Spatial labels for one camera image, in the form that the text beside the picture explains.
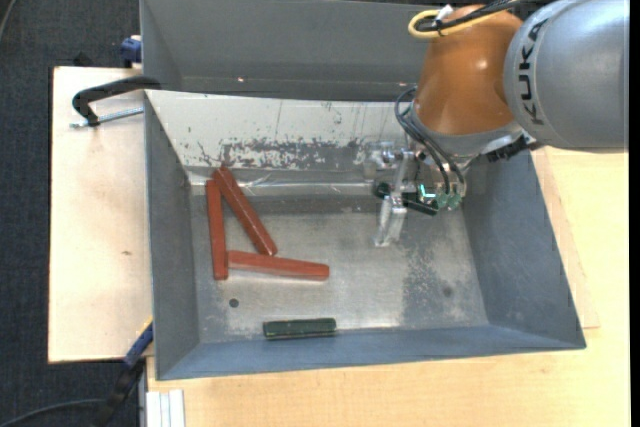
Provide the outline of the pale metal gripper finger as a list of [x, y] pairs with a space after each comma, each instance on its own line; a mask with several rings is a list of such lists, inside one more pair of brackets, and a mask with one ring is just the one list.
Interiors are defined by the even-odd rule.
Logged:
[[377, 231], [374, 237], [374, 244], [377, 247], [387, 246], [391, 241], [392, 214], [393, 200], [389, 195], [386, 195], [380, 205]]
[[400, 206], [393, 206], [389, 217], [388, 226], [388, 240], [389, 242], [396, 242], [399, 240], [402, 228], [406, 219], [407, 208]]

